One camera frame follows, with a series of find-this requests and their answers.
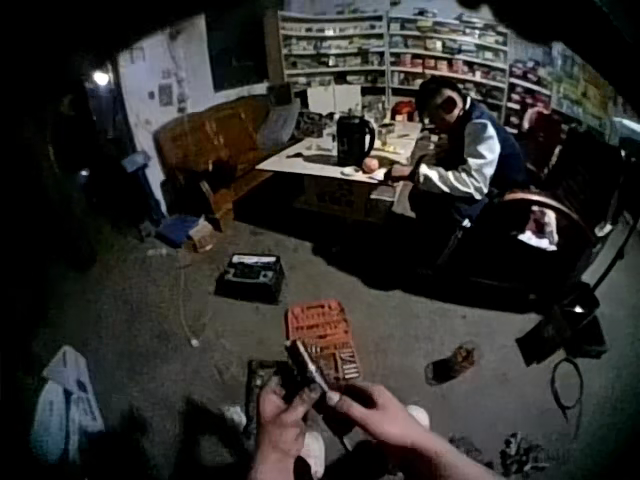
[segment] black kettle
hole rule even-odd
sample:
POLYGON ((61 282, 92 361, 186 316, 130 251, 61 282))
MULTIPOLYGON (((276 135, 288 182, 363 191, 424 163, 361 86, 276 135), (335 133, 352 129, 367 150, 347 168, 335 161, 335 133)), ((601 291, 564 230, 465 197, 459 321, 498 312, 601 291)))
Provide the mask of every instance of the black kettle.
POLYGON ((376 131, 369 120, 357 115, 343 115, 338 118, 338 165, 341 167, 360 166, 373 150, 376 131), (365 145, 369 134, 369 145, 365 145))

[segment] black case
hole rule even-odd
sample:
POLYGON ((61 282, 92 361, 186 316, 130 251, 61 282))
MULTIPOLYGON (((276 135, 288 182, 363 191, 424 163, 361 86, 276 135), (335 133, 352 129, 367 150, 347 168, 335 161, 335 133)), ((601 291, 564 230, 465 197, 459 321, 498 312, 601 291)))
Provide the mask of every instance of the black case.
POLYGON ((277 255, 234 253, 216 282, 216 295, 262 303, 278 303, 284 269, 277 255))

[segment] white sleeve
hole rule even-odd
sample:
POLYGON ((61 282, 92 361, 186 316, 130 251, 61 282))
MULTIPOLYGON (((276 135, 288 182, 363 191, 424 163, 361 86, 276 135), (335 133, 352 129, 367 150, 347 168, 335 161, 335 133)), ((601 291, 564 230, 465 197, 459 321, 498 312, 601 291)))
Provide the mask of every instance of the white sleeve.
POLYGON ((457 170, 420 165, 417 183, 430 192, 480 200, 489 191, 500 156, 498 135, 488 120, 469 122, 464 131, 464 156, 467 161, 457 170))

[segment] concrete floor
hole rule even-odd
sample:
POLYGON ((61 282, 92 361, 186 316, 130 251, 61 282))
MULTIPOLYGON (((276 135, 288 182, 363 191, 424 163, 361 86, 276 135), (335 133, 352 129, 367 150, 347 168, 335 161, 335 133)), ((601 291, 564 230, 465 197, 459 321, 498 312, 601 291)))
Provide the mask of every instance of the concrete floor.
MULTIPOLYGON (((615 244, 615 239, 609 243, 601 260, 615 244)), ((283 358, 286 306, 324 298, 339 299, 346 307, 366 380, 386 385, 407 404, 425 407, 433 430, 467 436, 487 458, 498 460, 505 436, 520 431, 552 457, 554 465, 540 478, 587 478, 587 473, 595 475, 605 468, 637 431, 637 236, 626 260, 599 292, 599 315, 610 352, 599 361, 579 362, 586 385, 582 429, 575 442, 572 427, 565 424, 549 392, 551 368, 562 355, 526 368, 514 342, 537 322, 536 314, 373 290, 327 265, 312 253, 311 243, 240 222, 219 237, 213 251, 192 257, 183 270, 181 294, 180 259, 174 254, 148 257, 147 250, 155 246, 155 241, 143 244, 107 234, 90 271, 53 271, 48 318, 32 345, 38 366, 63 344, 87 358, 107 425, 141 440, 143 449, 127 455, 146 456, 141 462, 149 477, 168 478, 173 472, 185 478, 176 468, 185 432, 193 430, 185 426, 186 405, 196 402, 215 410, 243 404, 247 361, 283 358), (215 279, 233 252, 282 257, 287 280, 280 305, 213 295, 215 279), (200 338, 199 348, 189 345, 181 326, 181 295, 185 321, 200 338), (466 340, 480 347, 477 365, 449 384, 427 386, 425 365, 466 340), (146 427, 132 427, 134 418, 146 427)), ((567 396, 575 392, 571 372, 561 371, 559 384, 567 396)), ((331 455, 339 452, 334 440, 328 442, 331 455)), ((204 465, 232 459, 211 435, 204 437, 198 451, 204 465)), ((121 463, 118 458, 113 460, 116 465, 121 463)), ((114 465, 110 468, 117 471, 114 465)))

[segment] navy vest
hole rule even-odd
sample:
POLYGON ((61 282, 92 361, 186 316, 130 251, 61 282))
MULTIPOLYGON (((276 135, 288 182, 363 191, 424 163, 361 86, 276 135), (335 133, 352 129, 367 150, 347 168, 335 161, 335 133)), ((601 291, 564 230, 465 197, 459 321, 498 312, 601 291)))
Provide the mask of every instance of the navy vest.
POLYGON ((489 182, 489 196, 506 193, 515 188, 529 186, 524 157, 515 138, 500 125, 482 105, 471 100, 448 134, 449 148, 438 166, 455 170, 466 163, 464 157, 464 131, 473 120, 487 120, 496 131, 500 142, 500 156, 496 170, 489 182))

